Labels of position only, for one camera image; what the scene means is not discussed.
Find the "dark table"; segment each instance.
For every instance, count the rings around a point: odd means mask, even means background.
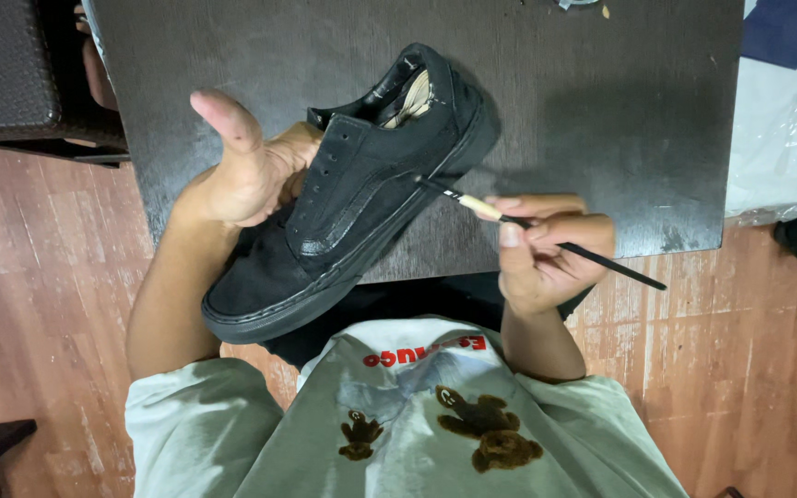
[[[157,241],[220,153],[194,89],[231,94],[271,136],[363,95],[424,42],[474,75],[502,122],[458,188],[578,192],[614,217],[622,257],[720,246],[743,0],[89,2]],[[496,268],[495,224],[441,199],[366,281]]]

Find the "sneaker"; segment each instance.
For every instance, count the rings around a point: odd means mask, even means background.
[[[419,43],[367,95],[311,108],[308,120],[325,135],[300,196],[242,232],[202,302],[205,323],[228,343],[278,337],[333,307],[438,197],[414,178],[452,184],[497,138],[481,94]]]

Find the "paintbrush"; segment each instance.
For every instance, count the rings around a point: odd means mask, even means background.
[[[475,211],[476,213],[483,214],[493,220],[508,221],[511,223],[515,223],[521,226],[521,228],[525,230],[533,226],[530,224],[530,222],[523,220],[521,218],[516,218],[514,216],[506,216],[505,214],[501,213],[499,209],[496,209],[492,205],[484,202],[483,200],[464,194],[463,192],[452,189],[447,185],[439,184],[438,182],[435,182],[428,178],[424,178],[421,175],[414,178],[414,180],[416,183],[420,185],[426,186],[432,190],[438,190],[440,193],[448,196],[449,198],[456,200],[462,206],[465,206]],[[615,261],[610,260],[609,258],[603,257],[602,255],[597,255],[595,253],[592,253],[592,251],[584,247],[581,247],[576,243],[562,242],[559,243],[558,246],[566,251],[574,253],[575,255],[580,255],[581,257],[586,258],[589,261],[594,261],[603,267],[612,269],[617,273],[621,273],[626,277],[633,278],[638,282],[641,282],[642,284],[647,284],[650,287],[653,287],[654,289],[659,289],[661,291],[664,291],[666,289],[665,284],[658,282],[650,277],[647,277],[646,275],[642,275],[637,271],[635,271],[634,269],[622,266],[616,263]]]

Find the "shoe sole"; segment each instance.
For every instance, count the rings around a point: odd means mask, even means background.
[[[479,97],[478,110],[466,133],[430,177],[450,175],[455,178],[481,164],[498,139],[490,110]],[[456,180],[439,179],[453,184]],[[397,232],[414,219],[437,196],[420,187],[393,212],[380,228],[371,232],[348,255],[305,289],[287,300],[244,315],[225,315],[213,310],[208,294],[202,301],[202,314],[211,332],[229,344],[258,343],[290,333],[332,308],[361,280],[380,258]]]

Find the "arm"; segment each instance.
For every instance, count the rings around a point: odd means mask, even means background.
[[[556,383],[581,379],[586,364],[561,321],[557,306],[601,280],[606,269],[557,244],[574,242],[614,255],[614,225],[603,214],[586,214],[577,196],[543,195],[492,199],[497,209],[530,219],[527,231],[500,228],[503,354],[513,371]]]
[[[297,174],[318,150],[320,132],[297,123],[263,141],[257,120],[235,100],[198,91],[193,108],[220,133],[223,159],[177,198],[127,326],[132,379],[216,357],[201,302],[223,271],[242,227],[259,224],[295,193]]]

